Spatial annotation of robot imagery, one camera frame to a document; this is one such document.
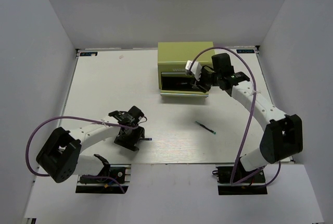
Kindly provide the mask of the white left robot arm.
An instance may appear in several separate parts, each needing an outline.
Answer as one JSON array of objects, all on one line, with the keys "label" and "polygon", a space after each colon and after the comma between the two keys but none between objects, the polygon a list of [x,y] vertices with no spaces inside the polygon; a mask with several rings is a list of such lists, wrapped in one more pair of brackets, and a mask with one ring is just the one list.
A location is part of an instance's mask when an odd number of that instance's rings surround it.
[{"label": "white left robot arm", "polygon": [[145,137],[140,123],[146,120],[144,113],[132,106],[128,111],[112,111],[101,120],[87,119],[86,126],[74,130],[56,128],[39,151],[36,162],[57,183],[71,175],[104,182],[110,178],[108,161],[99,154],[86,156],[83,152],[107,139],[130,151],[138,151],[136,144]]}]

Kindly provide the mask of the green pen refill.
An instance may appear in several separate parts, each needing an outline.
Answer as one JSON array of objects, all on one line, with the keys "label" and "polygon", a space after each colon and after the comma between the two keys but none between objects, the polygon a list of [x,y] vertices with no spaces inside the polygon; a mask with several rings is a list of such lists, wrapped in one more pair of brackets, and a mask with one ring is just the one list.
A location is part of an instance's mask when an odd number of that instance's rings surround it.
[{"label": "green pen refill", "polygon": [[196,123],[197,125],[199,125],[200,127],[204,128],[205,130],[209,131],[210,133],[212,133],[212,134],[216,134],[216,132],[215,132],[214,130],[208,128],[207,126],[201,124],[200,122],[195,121],[195,123]]}]

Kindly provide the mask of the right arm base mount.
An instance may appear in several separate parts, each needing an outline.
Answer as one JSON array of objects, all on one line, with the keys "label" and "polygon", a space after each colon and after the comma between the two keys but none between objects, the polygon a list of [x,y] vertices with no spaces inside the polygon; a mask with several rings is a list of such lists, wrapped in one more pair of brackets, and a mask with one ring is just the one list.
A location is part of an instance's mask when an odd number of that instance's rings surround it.
[{"label": "right arm base mount", "polygon": [[242,168],[237,168],[233,184],[230,184],[233,166],[218,166],[212,171],[212,175],[217,179],[218,194],[227,195],[266,195],[266,178],[263,170],[248,177],[252,171],[246,172]]}]

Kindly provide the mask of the green metal drawer toolbox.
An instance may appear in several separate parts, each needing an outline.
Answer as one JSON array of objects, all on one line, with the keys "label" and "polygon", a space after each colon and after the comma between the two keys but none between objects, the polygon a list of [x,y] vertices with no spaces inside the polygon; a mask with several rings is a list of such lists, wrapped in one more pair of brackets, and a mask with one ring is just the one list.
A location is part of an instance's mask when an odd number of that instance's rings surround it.
[{"label": "green metal drawer toolbox", "polygon": [[213,47],[212,42],[159,42],[158,43],[158,83],[161,96],[206,98],[202,93],[189,86],[177,83],[190,83],[185,66],[203,50]]}]

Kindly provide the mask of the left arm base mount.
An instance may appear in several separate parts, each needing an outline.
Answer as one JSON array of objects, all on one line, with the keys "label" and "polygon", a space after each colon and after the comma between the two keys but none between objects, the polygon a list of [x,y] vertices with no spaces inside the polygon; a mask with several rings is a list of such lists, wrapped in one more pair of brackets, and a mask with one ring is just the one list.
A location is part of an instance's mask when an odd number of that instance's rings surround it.
[{"label": "left arm base mount", "polygon": [[75,192],[78,194],[124,194],[131,180],[130,165],[110,165],[97,176],[79,176]]}]

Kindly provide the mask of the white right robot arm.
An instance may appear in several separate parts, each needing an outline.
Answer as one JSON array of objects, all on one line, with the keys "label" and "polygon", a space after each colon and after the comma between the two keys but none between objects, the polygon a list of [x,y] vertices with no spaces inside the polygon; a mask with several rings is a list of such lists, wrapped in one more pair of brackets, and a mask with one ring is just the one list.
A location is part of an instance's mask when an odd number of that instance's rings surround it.
[{"label": "white right robot arm", "polygon": [[[230,176],[230,184],[248,181],[268,164],[282,161],[303,150],[301,118],[288,115],[268,101],[258,90],[252,73],[235,72],[227,53],[212,56],[212,70],[196,60],[189,60],[186,72],[193,76],[192,86],[203,93],[213,86],[225,91],[249,112],[248,122],[242,137]],[[259,147],[241,155],[249,127],[255,119],[263,129]]]}]

